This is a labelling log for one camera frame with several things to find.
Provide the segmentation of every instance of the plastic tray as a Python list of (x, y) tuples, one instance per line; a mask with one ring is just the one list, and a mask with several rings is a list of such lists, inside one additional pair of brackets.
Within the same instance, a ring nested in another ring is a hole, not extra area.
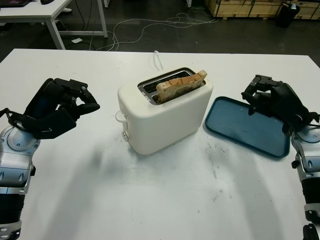
[(290, 138), (282, 132), (283, 123), (260, 113), (248, 115), (249, 105), (229, 97), (217, 97), (206, 116), (206, 127), (217, 134), (274, 157), (285, 157)]

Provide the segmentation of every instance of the wooden crate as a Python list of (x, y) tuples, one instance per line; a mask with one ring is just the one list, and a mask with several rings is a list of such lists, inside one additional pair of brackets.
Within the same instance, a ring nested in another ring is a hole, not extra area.
[[(214, 17), (232, 18), (274, 18), (280, 12), (282, 0), (205, 0), (206, 6)], [(320, 3), (294, 2), (300, 7), (296, 19), (314, 19), (320, 17)]]
[(317, 20), (320, 17), (319, 3), (316, 2), (295, 2), (300, 7), (299, 13), (295, 16), (295, 19), (312, 19)]

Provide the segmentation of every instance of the bread slice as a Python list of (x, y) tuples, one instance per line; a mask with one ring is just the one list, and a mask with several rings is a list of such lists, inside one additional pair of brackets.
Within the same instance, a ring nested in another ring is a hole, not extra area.
[(158, 104), (163, 104), (199, 88), (206, 76), (206, 71), (202, 70), (191, 76), (179, 77), (159, 83), (156, 86), (159, 96)]

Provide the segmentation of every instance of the white toaster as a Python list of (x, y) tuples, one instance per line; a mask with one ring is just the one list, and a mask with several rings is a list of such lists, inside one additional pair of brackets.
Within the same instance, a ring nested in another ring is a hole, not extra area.
[(120, 111), (115, 115), (123, 125), (122, 135), (139, 154), (152, 154), (196, 131), (204, 118), (213, 90), (202, 85), (173, 100), (158, 104), (157, 84), (195, 74), (180, 68), (141, 82), (131, 81), (118, 90)]

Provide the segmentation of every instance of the dark floor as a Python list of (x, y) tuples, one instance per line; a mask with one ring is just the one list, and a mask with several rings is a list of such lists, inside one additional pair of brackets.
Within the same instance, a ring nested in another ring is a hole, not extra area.
[[(198, 2), (202, 1), (194, 0), (193, 6), (203, 7), (202, 3)], [(73, 0), (69, 5), (73, 9), (72, 14), (59, 16), (64, 25), (74, 31), (82, 28), (82, 19), (75, 3)], [(77, 0), (77, 3), (87, 24), (91, 1)], [(97, 1), (92, 0), (92, 3), (88, 30), (100, 31)], [(118, 22), (124, 20), (140, 18), (160, 21), (175, 17), (178, 13), (187, 13), (190, 18), (202, 21), (213, 19), (202, 8), (186, 9), (185, 0), (110, 0), (109, 8), (104, 9), (106, 27), (110, 32), (113, 32)], [(152, 22), (142, 20), (125, 22), (116, 27), (115, 33), (119, 42), (133, 42), (140, 37), (143, 27), (150, 23)], [(83, 42), (72, 44), (71, 40), (75, 38), (77, 37), (62, 36), (67, 49), (89, 49), (91, 36), (82, 36)], [(94, 36), (91, 49), (98, 49), (112, 43), (111, 34), (108, 39)], [(55, 49), (55, 45), (46, 26), (41, 26), (40, 23), (19, 23), (13, 25), (8, 31), (0, 32), (0, 62), (14, 48)], [(129, 52), (153, 52), (154, 50), (177, 53), (309, 55), (320, 66), (320, 22), (295, 20), (289, 28), (279, 28), (271, 19), (243, 18), (219, 19), (215, 23), (193, 25), (189, 28), (153, 25), (145, 29), (140, 41), (120, 44), (118, 48), (118, 51)]]

